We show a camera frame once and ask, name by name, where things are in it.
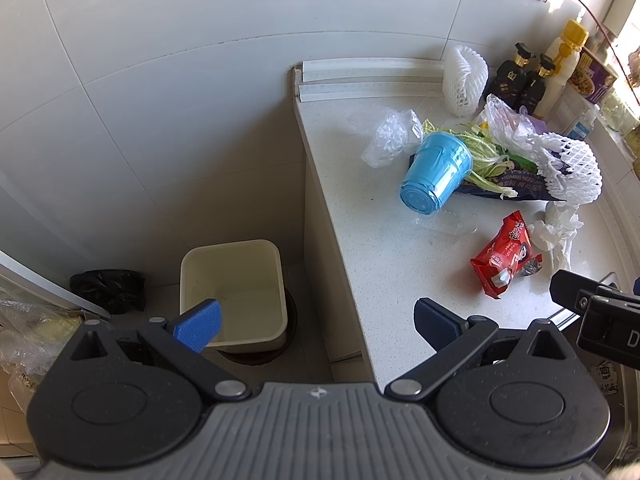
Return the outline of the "dark blue noodle bag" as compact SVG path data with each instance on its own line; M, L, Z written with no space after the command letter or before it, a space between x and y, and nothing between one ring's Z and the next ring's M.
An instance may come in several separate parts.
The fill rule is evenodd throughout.
M516 200L517 202L530 202L531 200L556 200L548 190L544 178L530 171L516 167L506 170L504 174L495 178L496 185L502 188L512 188L518 193L515 197L501 195L496 191L484 190L479 186L464 180L456 189L457 193L491 198L492 200Z

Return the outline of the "blue plastic cup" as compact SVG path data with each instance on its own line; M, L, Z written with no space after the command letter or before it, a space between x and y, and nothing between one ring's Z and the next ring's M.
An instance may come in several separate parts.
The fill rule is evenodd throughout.
M401 182L400 200L418 214L434 214L472 169L472 154L461 140L451 133L430 133Z

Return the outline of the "dark sauce bottle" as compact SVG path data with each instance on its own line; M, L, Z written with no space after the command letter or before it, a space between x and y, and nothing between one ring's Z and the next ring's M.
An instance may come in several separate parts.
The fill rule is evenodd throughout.
M546 54L539 57L539 65L536 70L530 70L525 79L524 87L518 97L515 109L518 112L524 112L532 116L537 105L546 93L546 79L555 70L555 64Z
M485 90L485 96L492 94L513 108L526 81L526 66L534 57L532 50L523 44L515 44L514 58L504 61Z

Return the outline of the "white foam net large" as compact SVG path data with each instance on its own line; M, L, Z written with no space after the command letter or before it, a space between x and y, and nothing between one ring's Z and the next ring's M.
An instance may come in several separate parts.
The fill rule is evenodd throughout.
M590 146L554 132L532 137L532 159L548 193L574 206L593 203L602 192L602 174Z

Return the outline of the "black garbage bag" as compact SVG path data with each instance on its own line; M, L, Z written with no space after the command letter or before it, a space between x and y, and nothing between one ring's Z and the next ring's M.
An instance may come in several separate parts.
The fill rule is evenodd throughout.
M70 291L111 315L144 311L145 278L131 270L90 270L70 278Z

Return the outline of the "white plastic bag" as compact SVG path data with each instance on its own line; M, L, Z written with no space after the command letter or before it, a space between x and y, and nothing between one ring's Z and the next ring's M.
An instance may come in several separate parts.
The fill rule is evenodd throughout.
M526 115L514 112L493 94L487 97L483 112L492 140L518 156L528 157L533 154L538 133Z

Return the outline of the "beige plastic trash bin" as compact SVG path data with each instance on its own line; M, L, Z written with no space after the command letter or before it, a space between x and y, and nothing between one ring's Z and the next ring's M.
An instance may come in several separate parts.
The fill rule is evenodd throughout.
M280 252L269 240L209 245L190 250L180 268L180 311L213 299L220 329L207 344L227 353L284 346L286 312Z

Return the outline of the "red snack packet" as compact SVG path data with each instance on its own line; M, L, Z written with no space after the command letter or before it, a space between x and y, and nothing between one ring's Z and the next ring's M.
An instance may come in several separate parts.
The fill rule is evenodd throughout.
M541 270L542 255L534 254L521 211L513 211L503 219L497 235L470 263L484 293L494 299L499 299L517 276Z

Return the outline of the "dark sauce bottle left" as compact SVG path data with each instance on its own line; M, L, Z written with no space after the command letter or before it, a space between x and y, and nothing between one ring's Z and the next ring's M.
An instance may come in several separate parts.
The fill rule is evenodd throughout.
M523 44L515 44L514 58L504 61L485 90L485 96L492 94L513 108L526 81L526 66L534 57L532 50Z

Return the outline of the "clear sanitizer spray bottle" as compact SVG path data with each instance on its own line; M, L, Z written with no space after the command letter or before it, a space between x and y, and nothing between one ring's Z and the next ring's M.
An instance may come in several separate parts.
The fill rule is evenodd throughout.
M599 107L597 105L589 107L588 110L584 110L576 117L574 122L567 128L566 135L570 139L585 140L590 135L598 116Z

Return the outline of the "white bottle yellow cap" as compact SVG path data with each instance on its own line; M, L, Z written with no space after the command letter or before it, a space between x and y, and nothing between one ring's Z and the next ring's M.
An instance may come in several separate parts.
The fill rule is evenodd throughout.
M545 55L552 58L554 70L544 78L546 91L535 108L534 116L536 118L547 120L550 116L567 81L574 73L588 37L589 32L582 24L575 20L568 20L562 32L544 52Z

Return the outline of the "white tissue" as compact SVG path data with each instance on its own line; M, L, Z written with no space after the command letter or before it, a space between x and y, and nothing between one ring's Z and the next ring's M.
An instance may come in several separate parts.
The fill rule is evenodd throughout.
M551 273L572 270L570 252L578 230L584 225L578 216L578 205L548 202L544 218L529 226L530 240L550 257Z

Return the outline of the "clear plastic bag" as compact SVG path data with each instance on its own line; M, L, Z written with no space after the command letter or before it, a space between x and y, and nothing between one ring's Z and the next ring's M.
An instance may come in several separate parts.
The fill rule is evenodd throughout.
M361 159L371 168L390 166L402 154L414 154L423 143L424 128L414 110L391 110L380 122Z

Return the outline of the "purple food box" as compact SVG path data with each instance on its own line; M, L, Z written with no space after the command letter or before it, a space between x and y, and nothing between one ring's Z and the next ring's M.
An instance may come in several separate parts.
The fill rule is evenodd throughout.
M583 48L568 83L586 101L599 105L616 80L617 73L611 66L601 62L589 49Z

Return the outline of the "green cabbage leaves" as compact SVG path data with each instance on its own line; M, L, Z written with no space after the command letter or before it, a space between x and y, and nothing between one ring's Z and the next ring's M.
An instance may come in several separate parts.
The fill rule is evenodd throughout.
M472 154L473 169L464 180L484 188L484 190L515 197L518 195L517 192L512 188L502 188L496 185L495 178L504 174L506 170L513 170L516 167L538 174L537 165L534 162L523 156L510 153L492 140L486 122L481 125L467 122L462 124L462 127L462 130L444 129L444 132L456 136Z

